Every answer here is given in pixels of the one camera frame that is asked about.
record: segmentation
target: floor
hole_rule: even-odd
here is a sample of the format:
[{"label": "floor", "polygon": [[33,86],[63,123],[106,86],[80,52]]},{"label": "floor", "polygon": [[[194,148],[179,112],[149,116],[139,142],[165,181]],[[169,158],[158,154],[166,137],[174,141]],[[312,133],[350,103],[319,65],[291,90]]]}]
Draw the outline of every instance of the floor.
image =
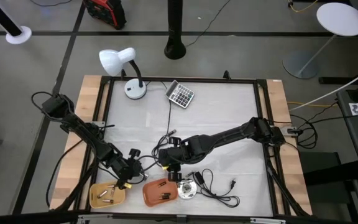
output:
[{"label": "floor", "polygon": [[[34,1],[52,4],[62,0]],[[358,37],[335,39],[316,59],[321,68],[317,77],[300,80],[284,70],[282,59],[290,52],[315,52],[328,40],[329,33],[315,16],[321,4],[295,13],[287,8],[287,0],[231,0],[206,35],[187,49],[184,58],[169,60],[163,54],[167,41],[167,1],[122,1],[128,21],[122,31],[130,32],[116,31],[94,20],[86,11],[79,13],[81,2],[72,0],[55,7],[40,7],[29,0],[0,0],[18,23],[34,32],[22,45],[8,44],[0,32],[0,138],[4,140],[0,146],[0,215],[12,211],[40,128],[42,115],[30,102],[31,94],[55,87],[76,102],[83,75],[107,75],[98,59],[102,49],[135,48],[143,76],[221,77],[229,70],[233,78],[281,79],[288,101],[306,102],[338,87],[320,85],[318,77],[358,74]],[[183,43],[195,40],[225,2],[184,0],[183,31],[191,32],[184,33]],[[94,31],[110,32],[97,35]],[[134,75],[131,71],[128,69],[128,74]],[[331,104],[334,98],[327,97],[319,104]],[[308,118],[320,110],[305,107],[294,114]],[[339,115],[341,112],[333,108],[321,117]],[[328,121],[316,127],[320,138],[314,151],[338,152],[342,162],[356,160],[343,121]],[[47,211],[45,189],[66,139],[58,124],[49,125],[24,213]],[[312,206],[319,217],[349,218],[336,207]]]}]

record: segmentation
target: tan tray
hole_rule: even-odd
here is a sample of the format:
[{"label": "tan tray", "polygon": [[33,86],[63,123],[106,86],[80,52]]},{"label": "tan tray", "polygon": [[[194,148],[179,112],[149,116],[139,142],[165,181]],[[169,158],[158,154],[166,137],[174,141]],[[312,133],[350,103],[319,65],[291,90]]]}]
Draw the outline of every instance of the tan tray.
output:
[{"label": "tan tray", "polygon": [[[89,204],[92,208],[105,208],[113,205],[118,205],[125,200],[125,189],[118,189],[115,187],[114,194],[111,197],[111,187],[109,185],[116,184],[117,181],[102,183],[102,184],[93,184],[89,189]],[[98,195],[104,190],[108,190],[101,198],[98,198]],[[113,203],[103,202],[103,199],[113,199]]]},{"label": "tan tray", "polygon": [[[165,185],[159,187],[158,185],[166,182]],[[170,198],[166,200],[160,200],[161,193],[171,193]],[[147,206],[153,207],[161,203],[175,200],[178,197],[178,187],[176,182],[170,182],[168,179],[160,179],[145,184],[143,186],[143,199]]]}]

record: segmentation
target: lamp neck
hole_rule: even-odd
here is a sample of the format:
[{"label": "lamp neck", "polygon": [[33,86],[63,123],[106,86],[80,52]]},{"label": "lamp neck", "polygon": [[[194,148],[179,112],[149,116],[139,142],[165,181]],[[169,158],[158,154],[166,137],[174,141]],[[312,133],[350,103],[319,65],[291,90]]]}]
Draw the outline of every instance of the lamp neck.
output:
[{"label": "lamp neck", "polygon": [[140,74],[140,70],[138,68],[138,66],[136,65],[134,60],[130,60],[129,61],[130,65],[132,65],[132,68],[134,68],[136,75],[137,75],[137,79],[139,80],[139,87],[143,87],[143,80],[142,80],[142,75]]}]

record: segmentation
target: yellow cable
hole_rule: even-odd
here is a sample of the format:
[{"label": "yellow cable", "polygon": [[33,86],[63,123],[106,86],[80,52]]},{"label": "yellow cable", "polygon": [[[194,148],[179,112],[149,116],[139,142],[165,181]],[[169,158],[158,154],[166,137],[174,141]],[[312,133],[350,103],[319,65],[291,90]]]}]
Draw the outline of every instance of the yellow cable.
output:
[{"label": "yellow cable", "polygon": [[315,1],[314,1],[313,3],[311,3],[309,6],[307,6],[307,7],[304,8],[304,9],[301,9],[301,10],[296,10],[296,9],[294,9],[293,6],[292,6],[292,4],[290,4],[290,7],[291,7],[292,11],[294,11],[294,12],[303,12],[303,11],[307,10],[308,8],[310,8],[312,5],[316,4],[316,2],[318,2],[318,0],[315,0]]},{"label": "yellow cable", "polygon": [[[288,101],[288,104],[296,104],[296,105],[303,105],[304,103],[300,103],[300,102],[293,102],[293,101]],[[307,105],[307,106],[314,106],[314,107],[329,107],[330,105]]]}]

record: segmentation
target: desk lamp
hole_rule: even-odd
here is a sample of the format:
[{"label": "desk lamp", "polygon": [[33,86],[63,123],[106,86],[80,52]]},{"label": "desk lamp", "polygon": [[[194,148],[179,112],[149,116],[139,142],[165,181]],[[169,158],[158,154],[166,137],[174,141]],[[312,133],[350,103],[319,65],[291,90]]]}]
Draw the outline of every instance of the desk lamp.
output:
[{"label": "desk lamp", "polygon": [[140,99],[146,94],[146,84],[142,80],[142,75],[137,67],[135,59],[135,49],[129,47],[120,52],[116,50],[102,50],[99,53],[100,62],[105,71],[110,76],[116,76],[122,70],[124,63],[129,62],[134,68],[137,78],[129,80],[124,87],[125,94],[133,99]]}]

